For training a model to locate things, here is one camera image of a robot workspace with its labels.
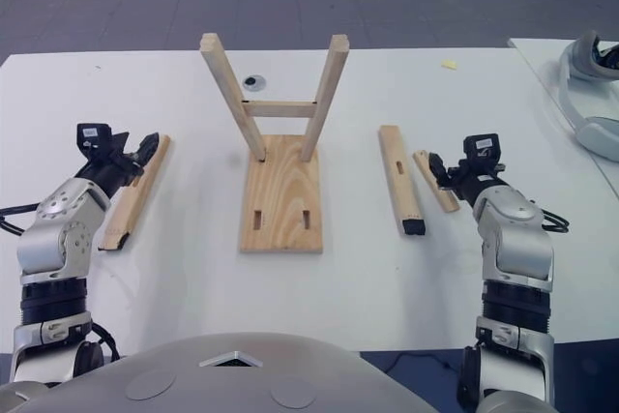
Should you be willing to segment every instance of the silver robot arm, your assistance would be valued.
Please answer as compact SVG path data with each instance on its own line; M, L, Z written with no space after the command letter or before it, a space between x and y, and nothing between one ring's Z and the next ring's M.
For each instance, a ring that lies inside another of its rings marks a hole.
M103 365L100 345L86 340L97 329L86 310L93 237L111 196L142 174L159 143L151 134L126 155L128 135L78 125L77 145L88 163L37 206L19 238L22 324L14 332L13 382L55 385Z
M477 318L477 344L464 350L458 401L470 410L479 405L480 413L494 411L488 406L497 398L489 399L501 392L506 407L534 401L518 400L529 396L551 406L554 339L548 319L554 252L547 231L567 232L569 224L497 177L505 166L498 163L496 134L467 137L464 151L466 160L449 170L436 154L429 158L438 185L473 207L483 239L484 310Z

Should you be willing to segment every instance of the wooden board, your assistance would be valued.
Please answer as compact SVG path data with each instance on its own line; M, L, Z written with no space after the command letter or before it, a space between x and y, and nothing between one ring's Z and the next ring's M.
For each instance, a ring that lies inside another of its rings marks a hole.
M428 154L425 150L418 150L413 154L413 159L415 163L419 167L420 171L426 178L427 183L434 192L436 196L436 200L441 204L443 211L446 213L455 212L460 209L459 203L457 202L456 196L449 191L441 191L438 189L438 185L436 184L436 178L429 170L429 161L427 159Z
M316 102L243 101L243 109L249 116L311 118Z
M125 241L133 232L139 219L139 214L142 212L142 208L144 208L146 198L153 187L169 144L169 136L160 135L157 152L144 166L144 174L139 178L135 178L130 186L126 186L123 189L120 200L116 208L114 208L112 218L105 228L105 234L99 245L100 251L115 251L123 248L125 245Z
M301 162L303 137L263 136L264 162L250 157L241 251L322 252L318 155Z
M399 229L408 236L423 236L426 234L426 223L415 197L413 180L408 169L408 157L399 127L381 126L378 138Z

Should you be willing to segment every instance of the table surface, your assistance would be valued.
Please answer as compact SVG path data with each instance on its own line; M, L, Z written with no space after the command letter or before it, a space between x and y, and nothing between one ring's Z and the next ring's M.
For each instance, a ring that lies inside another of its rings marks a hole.
M326 51L233 51L252 99L313 97ZM441 68L442 60L457 70ZM547 94L514 49L352 50L318 142L322 254L243 254L238 238L249 149L198 52L17 55L0 69L0 203L38 201L84 162L75 124L106 122L173 143L136 232L95 251L94 319L131 354L207 333L300 334L351 350L456 348L474 341L481 240L471 210L444 214L410 160L427 223L402 237L380 155L380 125L407 150L454 164L469 134L501 137L504 179L572 222L552 235L557 341L619 336L619 201L586 151L550 131ZM305 120L259 119L264 133ZM22 225L31 220L24 216ZM19 320L16 238L0 235L0 351Z
M565 47L571 42L560 39L510 39L511 45L520 52L522 58L528 63L547 90L547 100L555 103L557 107L559 105L559 58ZM602 42L600 48L606 48L611 45L612 43ZM609 85L616 88L616 94L619 96L619 82ZM582 94L574 96L573 99L575 104L587 103L587 99ZM595 103L594 96L591 96L590 103ZM574 144L578 144L574 137L574 130L563 114L560 111L555 112L555 114L557 121L553 125L552 130L568 134ZM612 162L595 154L591 154L591 157L617 197L619 197L619 162Z

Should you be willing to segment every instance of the white headset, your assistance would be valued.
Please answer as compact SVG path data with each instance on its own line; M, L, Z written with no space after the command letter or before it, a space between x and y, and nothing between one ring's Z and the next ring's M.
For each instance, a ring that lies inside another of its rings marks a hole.
M610 85L619 80L619 45L600 51L599 43L598 34L588 31L563 51L559 104L578 142L595 154L619 162L619 88ZM576 94L584 94L587 104L576 107L572 100ZM583 110L591 116L583 116Z

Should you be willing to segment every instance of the wood grain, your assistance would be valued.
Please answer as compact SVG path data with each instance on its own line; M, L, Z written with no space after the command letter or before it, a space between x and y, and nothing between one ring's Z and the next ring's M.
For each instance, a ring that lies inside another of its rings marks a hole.
M301 160L303 162L308 162L312 157L318 137L327 119L331 101L336 94L339 78L346 64L349 51L350 43L345 34L338 34L331 38L327 61L325 62L325 68L322 70L318 91L316 92L316 112L313 118L308 121L308 126L306 127L303 149L301 150Z
M266 152L262 135L253 118L248 116L243 109L243 91L225 55L219 36L214 33L202 36L200 53L209 66L223 99L230 108L234 121L250 146L250 150L258 160L264 160Z
M460 205L457 202L456 196L452 192L441 191L440 189L438 189L438 185L436 184L436 178L434 178L434 175L429 170L429 161L427 157L428 155L425 150L418 150L413 154L413 159L415 160L415 163L426 178L426 181L432 189L432 192L434 192L436 200L438 200L438 203L441 204L441 207L443 208L443 211L445 213L451 213L459 210Z
M398 126L381 126L378 130L380 150L394 213L401 232L406 235L426 234L426 224L415 197L408 157Z
M148 194L153 187L157 173L170 144L169 136L160 135L157 151L144 166L144 174L126 186L114 208L112 218L107 223L105 234L99 245L100 251L115 251L123 248L125 241L133 232L139 215L144 208Z
M316 112L316 102L243 101L243 109L249 116L311 118Z
M241 251L322 252L318 155L299 155L303 137L265 135L264 162L250 157Z

